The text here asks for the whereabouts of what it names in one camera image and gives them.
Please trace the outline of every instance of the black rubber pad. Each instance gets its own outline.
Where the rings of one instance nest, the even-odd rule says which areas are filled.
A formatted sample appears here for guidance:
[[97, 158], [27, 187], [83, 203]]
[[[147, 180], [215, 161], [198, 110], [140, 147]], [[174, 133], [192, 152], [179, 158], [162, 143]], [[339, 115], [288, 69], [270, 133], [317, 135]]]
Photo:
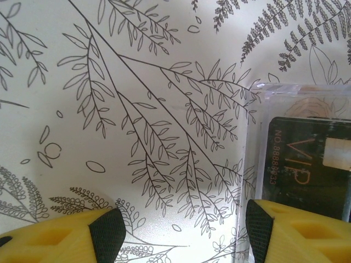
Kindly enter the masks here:
[[0, 238], [0, 247], [5, 245], [7, 242], [9, 242], [12, 239], [10, 236], [2, 237]]
[[126, 237], [121, 212], [115, 208], [89, 225], [97, 263], [113, 263]]
[[246, 229], [255, 263], [264, 263], [267, 255], [274, 219], [254, 200], [249, 200], [246, 208]]

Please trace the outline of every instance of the wallpaper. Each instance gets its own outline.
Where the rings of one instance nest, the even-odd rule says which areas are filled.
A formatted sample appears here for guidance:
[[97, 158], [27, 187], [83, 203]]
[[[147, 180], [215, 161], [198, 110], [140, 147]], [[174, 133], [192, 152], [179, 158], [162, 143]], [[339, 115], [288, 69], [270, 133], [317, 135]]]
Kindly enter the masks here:
[[116, 262], [245, 262], [259, 82], [347, 84], [349, 0], [0, 0], [0, 232], [118, 207]]

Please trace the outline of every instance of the black card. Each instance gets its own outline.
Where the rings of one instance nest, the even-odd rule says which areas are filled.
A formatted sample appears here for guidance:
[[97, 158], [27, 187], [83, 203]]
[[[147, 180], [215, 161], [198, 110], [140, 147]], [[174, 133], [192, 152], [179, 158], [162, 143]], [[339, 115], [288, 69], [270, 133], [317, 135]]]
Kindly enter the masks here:
[[351, 140], [351, 123], [274, 118], [268, 131], [263, 198], [341, 219], [350, 171], [323, 165], [327, 138]]

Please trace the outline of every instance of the yellow plastic part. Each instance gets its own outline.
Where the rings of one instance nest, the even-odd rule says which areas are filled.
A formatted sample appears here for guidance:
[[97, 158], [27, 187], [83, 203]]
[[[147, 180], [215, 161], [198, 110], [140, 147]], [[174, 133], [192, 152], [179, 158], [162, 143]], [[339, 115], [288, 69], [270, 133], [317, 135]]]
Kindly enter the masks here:
[[94, 210], [22, 227], [0, 235], [0, 263], [96, 263], [89, 224], [109, 210]]
[[265, 263], [350, 263], [351, 224], [265, 200], [274, 218]]

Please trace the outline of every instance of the yellow object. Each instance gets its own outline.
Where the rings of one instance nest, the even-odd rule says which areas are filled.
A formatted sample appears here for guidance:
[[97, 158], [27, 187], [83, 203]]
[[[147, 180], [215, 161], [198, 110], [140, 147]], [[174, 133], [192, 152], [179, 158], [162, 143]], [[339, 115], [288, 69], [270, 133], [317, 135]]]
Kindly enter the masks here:
[[0, 263], [95, 263], [89, 225], [108, 210], [94, 210], [19, 228], [2, 237]]
[[265, 263], [349, 263], [351, 224], [270, 201], [255, 202], [273, 219]]

